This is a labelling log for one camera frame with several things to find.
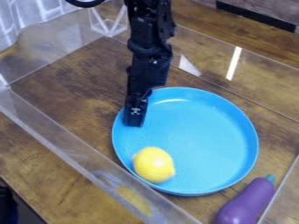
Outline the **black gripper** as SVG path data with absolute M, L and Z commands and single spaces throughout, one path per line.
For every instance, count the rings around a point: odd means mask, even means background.
M 154 43 L 144 47 L 132 39 L 128 40 L 127 47 L 134 53 L 134 58 L 132 65 L 126 69 L 124 125 L 142 127 L 148 106 L 146 97 L 154 88 L 163 86 L 167 82 L 174 51 L 167 42 Z

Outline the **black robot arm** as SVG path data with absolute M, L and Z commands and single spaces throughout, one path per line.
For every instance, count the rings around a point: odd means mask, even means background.
M 126 0 L 131 37 L 127 48 L 132 65 L 127 68 L 124 125 L 144 124 L 152 89 L 166 85 L 174 58 L 167 39 L 174 36 L 171 0 Z

